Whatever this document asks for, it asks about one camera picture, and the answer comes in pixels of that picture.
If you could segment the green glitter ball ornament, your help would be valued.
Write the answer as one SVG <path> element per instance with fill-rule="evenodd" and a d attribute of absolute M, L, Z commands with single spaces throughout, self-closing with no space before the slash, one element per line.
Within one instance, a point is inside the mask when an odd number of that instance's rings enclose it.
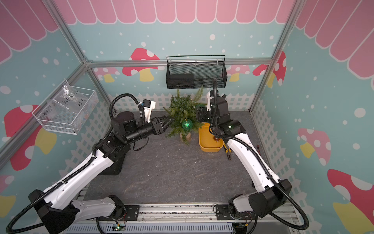
<path fill-rule="evenodd" d="M 190 131 L 192 128 L 193 128 L 193 121 L 190 120 L 190 119 L 184 119 L 182 121 L 182 128 L 185 130 L 185 131 Z"/>

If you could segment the small green christmas tree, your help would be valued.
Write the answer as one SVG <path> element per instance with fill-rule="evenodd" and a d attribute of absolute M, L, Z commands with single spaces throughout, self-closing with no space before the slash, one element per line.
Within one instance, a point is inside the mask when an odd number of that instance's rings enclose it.
<path fill-rule="evenodd" d="M 173 123 L 170 125 L 171 131 L 167 134 L 168 138 L 178 135 L 181 141 L 189 145 L 190 135 L 192 132 L 198 132 L 203 126 L 202 122 L 196 120 L 196 107 L 204 106 L 203 103 L 199 102 L 204 93 L 203 87 L 198 89 L 196 95 L 182 95 L 180 89 L 177 89 L 176 95 L 170 99 L 170 105 L 168 108 L 164 107 L 168 116 L 174 118 Z M 182 121 L 184 119 L 190 119 L 193 121 L 193 128 L 190 131 L 185 131 L 182 128 Z"/>

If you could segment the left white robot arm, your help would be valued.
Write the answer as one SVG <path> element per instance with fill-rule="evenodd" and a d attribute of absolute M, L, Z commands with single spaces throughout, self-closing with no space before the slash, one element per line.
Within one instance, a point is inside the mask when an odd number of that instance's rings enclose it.
<path fill-rule="evenodd" d="M 137 123 L 132 112 L 114 115 L 115 104 L 124 97 L 131 98 L 140 112 Z M 99 142 L 93 145 L 92 152 L 70 173 L 53 186 L 34 190 L 29 195 L 30 204 L 20 211 L 7 225 L 6 233 L 19 234 L 39 227 L 45 227 L 50 234 L 59 234 L 70 225 L 82 220 L 100 217 L 114 221 L 124 219 L 127 212 L 124 203 L 115 195 L 86 202 L 75 200 L 75 196 L 97 175 L 111 166 L 122 163 L 131 150 L 131 144 L 150 135 L 164 133 L 173 118 L 152 117 L 155 103 L 145 99 L 139 102 L 129 93 L 120 94 L 109 106 L 111 128 Z"/>

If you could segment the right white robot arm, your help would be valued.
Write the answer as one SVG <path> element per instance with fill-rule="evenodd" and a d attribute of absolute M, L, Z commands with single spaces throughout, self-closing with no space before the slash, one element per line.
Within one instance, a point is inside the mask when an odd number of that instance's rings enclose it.
<path fill-rule="evenodd" d="M 213 79 L 213 90 L 208 94 L 207 106 L 197 108 L 196 118 L 199 122 L 209 123 L 210 133 L 216 138 L 222 139 L 226 148 L 234 152 L 248 172 L 256 189 L 256 193 L 238 195 L 228 202 L 228 211 L 233 218 L 254 213 L 257 221 L 260 217 L 270 215 L 290 228 L 297 230 L 309 228 L 310 222 L 306 213 L 290 196 L 291 183 L 288 179 L 280 179 L 270 169 L 253 147 L 241 123 L 231 118 L 226 98 L 218 94 L 216 79 Z M 303 224 L 293 224 L 274 213 L 275 209 L 287 201 L 299 212 Z"/>

